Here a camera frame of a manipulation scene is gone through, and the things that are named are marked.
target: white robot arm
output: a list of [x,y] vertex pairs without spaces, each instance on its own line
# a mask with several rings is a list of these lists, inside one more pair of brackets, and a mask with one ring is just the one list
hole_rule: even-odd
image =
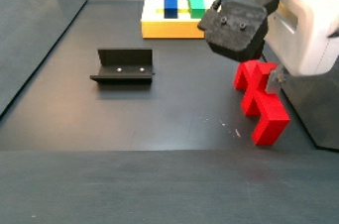
[[[251,6],[248,18],[242,16],[246,30],[238,29],[240,16],[231,9],[235,2],[243,11]],[[266,9],[267,17],[259,22],[255,5]],[[236,61],[258,58],[250,52],[260,53],[264,39],[292,76],[323,74],[334,66],[339,55],[339,0],[232,0],[219,12],[211,11],[199,27],[214,52]]]

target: yellow block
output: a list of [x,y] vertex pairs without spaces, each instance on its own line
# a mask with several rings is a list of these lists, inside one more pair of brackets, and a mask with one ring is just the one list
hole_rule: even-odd
[[[156,0],[156,13],[164,13],[164,1]],[[190,5],[188,0],[178,0],[178,13],[179,14],[190,14]]]
[[[159,1],[144,0],[142,15],[142,35],[144,39],[203,39],[204,32],[198,29],[200,19],[191,19],[188,13],[179,12],[178,19],[164,19],[158,13]],[[215,0],[206,0],[211,8]]]

